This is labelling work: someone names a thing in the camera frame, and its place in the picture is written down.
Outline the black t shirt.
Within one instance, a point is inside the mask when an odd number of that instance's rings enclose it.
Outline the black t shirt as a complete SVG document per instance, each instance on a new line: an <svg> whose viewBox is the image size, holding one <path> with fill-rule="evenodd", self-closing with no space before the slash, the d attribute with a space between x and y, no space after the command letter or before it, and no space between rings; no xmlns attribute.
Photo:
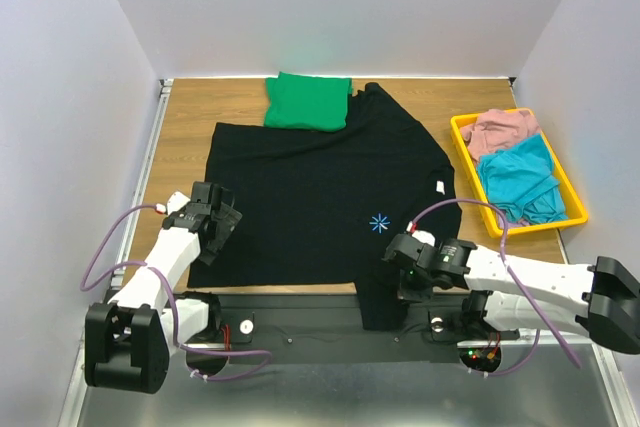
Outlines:
<svg viewBox="0 0 640 427"><path fill-rule="evenodd" d="M241 220L192 288L355 286L362 324L400 328L400 272L384 252L418 219L438 241L461 224L454 169L440 145L380 85L369 83L334 133L218 124L205 178L228 189Z"/></svg>

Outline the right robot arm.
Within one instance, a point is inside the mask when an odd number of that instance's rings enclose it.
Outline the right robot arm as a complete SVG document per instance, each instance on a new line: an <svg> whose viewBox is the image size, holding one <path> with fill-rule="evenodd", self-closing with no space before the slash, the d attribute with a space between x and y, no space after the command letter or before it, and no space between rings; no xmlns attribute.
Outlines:
<svg viewBox="0 0 640 427"><path fill-rule="evenodd" d="M586 337L614 352L639 352L639 282L618 260L556 264L504 255L469 241L436 243L427 232L401 233L384 259L414 296L459 288L461 310L430 321L461 340L521 329Z"/></svg>

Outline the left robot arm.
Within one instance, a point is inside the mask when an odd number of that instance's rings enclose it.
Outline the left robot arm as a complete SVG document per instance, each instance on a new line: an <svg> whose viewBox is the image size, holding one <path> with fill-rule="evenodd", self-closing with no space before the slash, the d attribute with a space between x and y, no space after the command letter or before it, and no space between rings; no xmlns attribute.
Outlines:
<svg viewBox="0 0 640 427"><path fill-rule="evenodd" d="M192 337L228 338L218 297L173 290L191 266L209 267L241 214L225 203L226 188L196 182L190 195L175 192L165 204L161 229L146 259L133 262L129 282L85 316L84 379L91 387L153 394L170 358Z"/></svg>

